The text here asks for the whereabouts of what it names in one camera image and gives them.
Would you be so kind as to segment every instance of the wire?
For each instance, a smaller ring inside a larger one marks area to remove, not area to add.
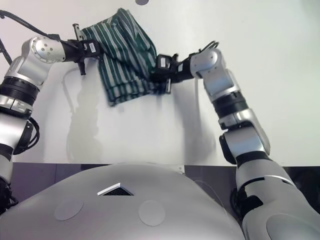
[[[0,39],[0,53],[3,53],[3,56],[4,56],[5,60],[8,62],[9,65],[11,65],[12,64],[12,59],[11,59],[9,53],[7,52],[7,50],[6,50],[3,42],[1,41],[1,39]]]
[[[38,28],[36,28],[35,26],[33,26],[32,24],[28,23],[27,21],[23,20],[22,18],[18,17],[17,15],[14,15],[11,12],[8,11],[4,11],[4,10],[0,10],[0,18],[1,19],[5,19],[5,17],[8,17],[14,21],[16,21],[17,23],[21,24],[22,26],[26,27],[27,29],[30,29],[31,31],[40,34],[42,36],[47,37],[48,39],[52,39],[52,40],[56,40],[56,41],[60,41],[72,48],[78,49],[77,46],[71,44],[70,42],[67,41],[63,41],[61,39],[59,39],[58,37],[56,37],[55,35],[52,34],[47,34],[41,30],[39,30]],[[0,39],[0,53],[3,53],[4,58],[6,59],[6,61],[8,62],[9,65],[11,65],[12,63],[12,59],[10,57],[10,55],[8,54],[4,44],[2,43],[1,39]]]
[[[219,42],[218,41],[211,41],[207,46],[205,46],[202,50],[200,50],[199,52],[202,53],[204,50],[206,49],[211,49],[211,48],[216,48],[219,46]]]
[[[35,129],[35,135],[33,136],[33,138],[30,140],[29,142],[29,145],[28,147],[26,147],[24,149],[24,151],[28,150],[28,149],[31,149],[32,147],[34,147],[38,142],[39,142],[39,139],[40,139],[40,127],[39,127],[39,124],[37,123],[37,121],[30,117],[29,119],[30,123],[32,123],[34,129]]]

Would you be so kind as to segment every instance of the dark floor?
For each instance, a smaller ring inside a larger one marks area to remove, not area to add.
[[[98,166],[15,162],[11,179],[13,196],[21,202],[69,176]],[[286,171],[293,177],[305,169],[313,169],[320,174],[320,167],[289,167]],[[236,187],[235,173],[235,167],[185,166],[185,174],[233,216],[235,214],[229,198],[231,191]]]

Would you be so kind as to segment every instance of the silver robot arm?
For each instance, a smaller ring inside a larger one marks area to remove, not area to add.
[[[268,137],[226,68],[220,50],[208,48],[187,62],[190,73],[203,78],[225,131],[219,138],[224,157],[237,165],[237,195],[246,239],[320,239],[320,215],[286,171],[269,158]]]
[[[11,63],[0,85],[0,179],[10,183],[12,155],[28,149],[34,125],[33,104],[54,63],[78,63],[85,75],[85,58],[100,55],[94,40],[83,40],[74,24],[77,40],[56,40],[36,36],[22,45],[21,56]]]

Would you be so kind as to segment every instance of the black vent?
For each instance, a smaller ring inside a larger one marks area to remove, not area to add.
[[[113,189],[105,194],[103,196],[132,196],[132,194],[126,190],[124,190],[122,187],[118,187],[116,189]]]

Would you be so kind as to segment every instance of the green striped cloth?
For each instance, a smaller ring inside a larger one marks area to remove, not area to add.
[[[149,81],[156,47],[128,10],[84,28],[85,39],[97,40],[104,51],[98,63],[110,106],[147,94],[164,94],[165,84]]]

